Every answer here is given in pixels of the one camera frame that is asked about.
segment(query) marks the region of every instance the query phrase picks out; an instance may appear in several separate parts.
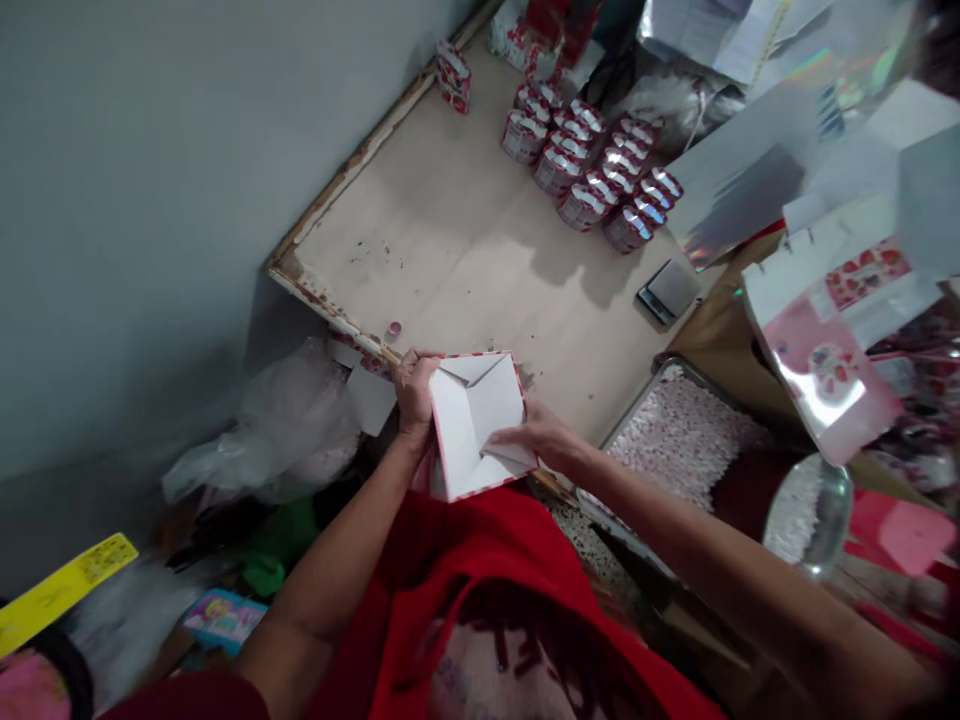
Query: gray wall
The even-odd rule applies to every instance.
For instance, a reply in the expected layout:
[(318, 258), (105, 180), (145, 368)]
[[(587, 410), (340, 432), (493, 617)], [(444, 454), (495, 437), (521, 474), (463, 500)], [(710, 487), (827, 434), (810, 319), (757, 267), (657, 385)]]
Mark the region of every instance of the gray wall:
[(475, 0), (0, 3), (0, 592), (316, 322), (269, 252)]

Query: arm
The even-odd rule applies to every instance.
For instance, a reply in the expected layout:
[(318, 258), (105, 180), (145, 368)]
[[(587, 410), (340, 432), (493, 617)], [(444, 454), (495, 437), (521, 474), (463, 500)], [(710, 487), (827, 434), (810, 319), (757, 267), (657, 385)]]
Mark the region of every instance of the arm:
[(411, 350), (397, 371), (400, 432), (373, 475), (318, 537), (244, 644), (236, 671), (273, 720), (303, 712), (360, 604), (429, 437), (436, 353)]
[(528, 423), (496, 441), (532, 447), (596, 495), (829, 715), (893, 718), (936, 696), (938, 684), (909, 653), (827, 590), (530, 405)]

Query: yellow label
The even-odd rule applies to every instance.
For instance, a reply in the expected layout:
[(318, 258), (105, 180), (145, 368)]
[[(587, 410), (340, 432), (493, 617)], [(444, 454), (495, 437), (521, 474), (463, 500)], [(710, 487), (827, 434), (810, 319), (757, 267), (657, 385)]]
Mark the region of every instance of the yellow label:
[(123, 533), (111, 535), (0, 608), (0, 657), (9, 655), (53, 624), (137, 555), (137, 549)]

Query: wooden board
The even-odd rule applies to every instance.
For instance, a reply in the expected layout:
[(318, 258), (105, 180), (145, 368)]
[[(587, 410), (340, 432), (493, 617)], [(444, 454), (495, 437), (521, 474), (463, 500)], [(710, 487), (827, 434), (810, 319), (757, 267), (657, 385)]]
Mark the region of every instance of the wooden board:
[[(473, 72), (470, 114), (436, 87), (421, 92), (425, 69), (268, 270), (388, 362), (412, 346), (514, 351), (530, 394), (600, 444), (673, 335), (635, 293), (671, 258), (690, 266), (665, 232), (621, 256), (599, 230), (568, 228), (531, 168), (499, 147), (521, 74), (481, 37), (458, 42)], [(700, 274), (704, 295), (721, 269)], [(393, 321), (403, 331), (386, 343)]]

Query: folded paper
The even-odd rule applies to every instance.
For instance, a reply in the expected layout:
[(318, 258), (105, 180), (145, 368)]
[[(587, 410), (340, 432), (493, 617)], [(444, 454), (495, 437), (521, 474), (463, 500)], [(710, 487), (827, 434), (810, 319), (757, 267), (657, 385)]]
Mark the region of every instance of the folded paper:
[(497, 430), (524, 420), (523, 392), (508, 352), (441, 359), (430, 379), (434, 423), (443, 471), (430, 494), (445, 502), (475, 495), (521, 477), (538, 466), (517, 445), (489, 444)]

